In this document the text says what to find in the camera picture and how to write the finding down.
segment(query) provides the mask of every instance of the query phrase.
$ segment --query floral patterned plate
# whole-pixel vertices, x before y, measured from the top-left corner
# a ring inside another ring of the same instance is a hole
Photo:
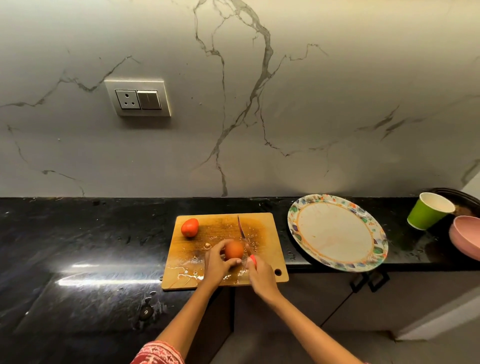
[[[366,272],[388,253],[384,230],[360,206],[329,194],[310,194],[288,210],[293,238],[310,256],[326,266]]]

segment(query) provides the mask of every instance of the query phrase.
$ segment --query hand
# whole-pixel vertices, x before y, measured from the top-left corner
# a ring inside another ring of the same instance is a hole
[[[222,240],[205,253],[204,282],[208,282],[212,288],[218,287],[231,267],[241,263],[241,259],[238,258],[232,258],[224,261],[220,257],[220,253],[225,248],[225,244],[231,240],[232,239]]]
[[[271,265],[258,255],[255,256],[255,259],[257,261],[257,269],[255,269],[253,260],[251,258],[247,259],[250,283],[255,293],[267,304],[272,305],[283,297],[276,285],[275,273]]]

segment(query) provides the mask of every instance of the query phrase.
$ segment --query countertop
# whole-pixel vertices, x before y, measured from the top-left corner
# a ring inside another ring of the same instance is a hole
[[[0,199],[0,363],[129,363],[192,294],[159,286],[178,215],[271,212],[289,272],[332,272],[290,236],[296,199]],[[480,270],[451,244],[449,218],[430,232],[406,223],[415,198],[348,199],[387,234],[383,270]],[[155,313],[140,321],[145,300]]]

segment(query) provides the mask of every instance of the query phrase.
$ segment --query plate rim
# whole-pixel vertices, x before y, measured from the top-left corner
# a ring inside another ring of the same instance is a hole
[[[347,209],[349,212],[356,215],[358,218],[360,218],[362,222],[365,224],[365,226],[367,227],[372,237],[373,249],[371,252],[371,257],[375,258],[375,260],[374,261],[365,260],[365,262],[359,261],[355,263],[351,263],[351,262],[345,263],[345,262],[336,261],[330,257],[320,254],[319,252],[312,251],[311,248],[302,241],[301,232],[299,231],[296,225],[295,225],[296,229],[294,228],[294,224],[292,221],[295,221],[294,217],[298,218],[300,211],[304,207],[309,206],[310,204],[316,204],[316,203],[331,203],[333,205],[337,205],[338,207],[343,207]],[[372,225],[368,226],[367,223],[363,221],[362,218],[365,218],[369,220],[371,223],[373,223],[374,224],[373,226],[375,227],[375,229],[372,230],[373,229]],[[344,272],[357,272],[357,273],[367,272],[377,268],[380,264],[382,264],[388,255],[388,239],[380,223],[368,211],[364,210],[354,202],[351,202],[343,197],[339,197],[331,194],[309,194],[304,197],[300,197],[299,199],[294,201],[290,206],[290,208],[288,209],[287,223],[288,223],[290,234],[292,235],[293,239],[297,242],[297,244],[313,259],[333,269],[341,270]],[[380,248],[380,250],[382,250],[382,252],[375,251],[376,245],[378,248]]]

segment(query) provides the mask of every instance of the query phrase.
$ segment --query pink bowl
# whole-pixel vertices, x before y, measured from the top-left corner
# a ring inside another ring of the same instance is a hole
[[[480,261],[480,218],[456,217],[450,226],[449,235],[459,251]]]

